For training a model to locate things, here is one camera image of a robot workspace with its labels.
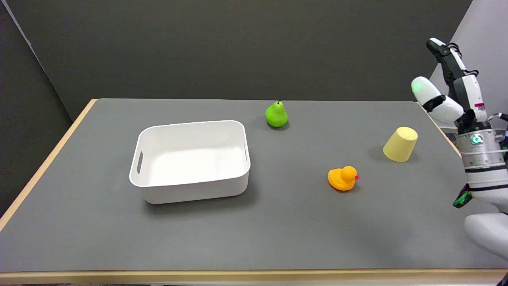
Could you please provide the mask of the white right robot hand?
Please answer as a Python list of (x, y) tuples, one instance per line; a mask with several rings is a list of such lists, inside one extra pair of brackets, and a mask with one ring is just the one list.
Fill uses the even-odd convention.
[(465, 67), (455, 43), (446, 44), (430, 38), (426, 47), (441, 64), (448, 94), (442, 94), (430, 80), (419, 76), (411, 82), (417, 103), (435, 121), (454, 123), (458, 134), (488, 129), (490, 125), (486, 123), (487, 113), (477, 79), (479, 71)]

